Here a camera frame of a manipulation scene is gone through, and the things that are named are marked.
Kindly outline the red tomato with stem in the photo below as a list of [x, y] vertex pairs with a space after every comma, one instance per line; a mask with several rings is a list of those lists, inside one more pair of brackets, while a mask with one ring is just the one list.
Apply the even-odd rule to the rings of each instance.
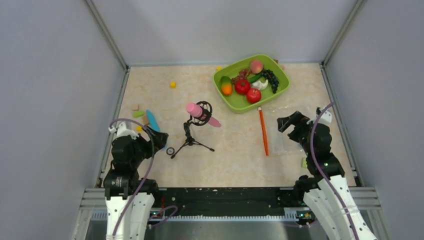
[[239, 95], [246, 95], [251, 89], [251, 84], [247, 79], [242, 78], [235, 83], [234, 89]]

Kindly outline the black grape bunch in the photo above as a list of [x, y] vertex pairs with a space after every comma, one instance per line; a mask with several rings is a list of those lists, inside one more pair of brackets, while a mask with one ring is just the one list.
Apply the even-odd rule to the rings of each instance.
[[268, 80], [268, 83], [271, 86], [271, 90], [275, 94], [280, 84], [278, 77], [270, 69], [263, 69], [261, 74], [266, 80]]

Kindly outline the green chili pepper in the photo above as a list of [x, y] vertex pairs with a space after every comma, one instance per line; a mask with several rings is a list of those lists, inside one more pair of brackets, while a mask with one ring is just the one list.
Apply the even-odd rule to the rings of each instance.
[[248, 81], [252, 84], [252, 83], [254, 83], [256, 81], [259, 81], [260, 78], [262, 78], [262, 77], [263, 77], [262, 73], [258, 73], [258, 74], [255, 74], [254, 76], [250, 77], [248, 79]]

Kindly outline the red grape bunch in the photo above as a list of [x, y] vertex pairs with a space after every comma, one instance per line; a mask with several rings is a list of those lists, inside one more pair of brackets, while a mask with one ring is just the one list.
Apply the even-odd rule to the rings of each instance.
[[248, 80], [252, 71], [249, 68], [243, 68], [239, 74], [231, 79], [231, 83], [235, 85], [239, 80]]

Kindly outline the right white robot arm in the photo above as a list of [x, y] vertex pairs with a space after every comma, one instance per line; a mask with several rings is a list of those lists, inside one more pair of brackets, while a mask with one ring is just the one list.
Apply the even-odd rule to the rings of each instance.
[[312, 175], [303, 175], [295, 182], [293, 200], [312, 211], [329, 240], [375, 240], [354, 201], [345, 171], [332, 153], [332, 119], [330, 111], [320, 107], [314, 119], [300, 111], [277, 119], [281, 133], [294, 127], [287, 136], [301, 145]]

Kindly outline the white garlic bulb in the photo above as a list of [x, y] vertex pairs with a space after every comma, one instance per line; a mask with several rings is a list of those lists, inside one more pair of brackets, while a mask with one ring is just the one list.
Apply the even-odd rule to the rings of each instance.
[[261, 80], [258, 80], [256, 82], [253, 82], [250, 84], [251, 88], [253, 89], [257, 89], [259, 91], [263, 91], [268, 87], [269, 81], [267, 79], [265, 79], [264, 82], [262, 82]]

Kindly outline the green plastic tray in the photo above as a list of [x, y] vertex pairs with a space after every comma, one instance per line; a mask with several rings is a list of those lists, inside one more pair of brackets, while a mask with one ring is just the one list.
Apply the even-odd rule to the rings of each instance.
[[281, 95], [290, 80], [277, 61], [257, 54], [230, 64], [213, 75], [224, 103], [236, 114], [260, 107]]

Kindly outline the pink peach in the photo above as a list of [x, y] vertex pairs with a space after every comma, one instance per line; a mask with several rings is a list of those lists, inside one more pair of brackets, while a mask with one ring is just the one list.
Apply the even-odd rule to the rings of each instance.
[[250, 62], [249, 69], [253, 74], [259, 74], [264, 69], [264, 64], [260, 60], [254, 59]]

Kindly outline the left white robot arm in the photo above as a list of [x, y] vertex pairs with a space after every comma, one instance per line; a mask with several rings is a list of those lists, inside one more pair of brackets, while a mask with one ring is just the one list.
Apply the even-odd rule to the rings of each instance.
[[154, 160], [169, 135], [138, 123], [148, 135], [144, 139], [132, 129], [133, 120], [117, 118], [109, 125], [115, 134], [111, 143], [112, 161], [103, 180], [107, 209], [107, 240], [142, 240], [148, 226], [152, 207], [160, 202], [157, 182], [140, 177], [138, 168], [143, 160]]

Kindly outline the clear zip top bag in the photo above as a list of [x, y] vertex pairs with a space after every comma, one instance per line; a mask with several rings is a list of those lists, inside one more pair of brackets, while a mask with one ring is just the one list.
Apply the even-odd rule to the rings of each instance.
[[288, 137], [294, 126], [290, 125], [284, 132], [279, 131], [278, 118], [288, 117], [297, 109], [296, 107], [272, 107], [262, 106], [262, 114], [267, 132], [269, 154], [271, 156], [282, 156], [286, 154], [303, 154], [301, 145]]

